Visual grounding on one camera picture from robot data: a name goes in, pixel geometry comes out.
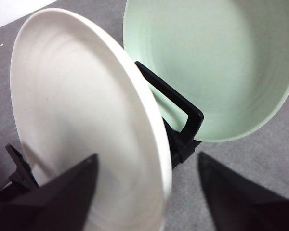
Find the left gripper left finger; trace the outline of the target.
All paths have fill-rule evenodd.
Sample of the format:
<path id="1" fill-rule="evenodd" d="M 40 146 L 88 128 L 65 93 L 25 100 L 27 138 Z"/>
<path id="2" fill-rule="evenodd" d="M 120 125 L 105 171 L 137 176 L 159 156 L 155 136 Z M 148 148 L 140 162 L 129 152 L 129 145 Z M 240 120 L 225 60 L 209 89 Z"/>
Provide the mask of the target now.
<path id="1" fill-rule="evenodd" d="M 94 198 L 98 155 L 9 201 L 0 201 L 0 231 L 81 231 Z"/>

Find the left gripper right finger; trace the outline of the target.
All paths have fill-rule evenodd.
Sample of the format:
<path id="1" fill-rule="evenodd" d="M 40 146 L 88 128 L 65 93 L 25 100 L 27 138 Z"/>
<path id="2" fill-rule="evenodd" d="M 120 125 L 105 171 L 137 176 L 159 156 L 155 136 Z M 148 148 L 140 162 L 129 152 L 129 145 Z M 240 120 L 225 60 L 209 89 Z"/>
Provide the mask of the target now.
<path id="1" fill-rule="evenodd" d="M 198 155 L 201 187 L 218 231 L 289 231 L 289 199 Z"/>

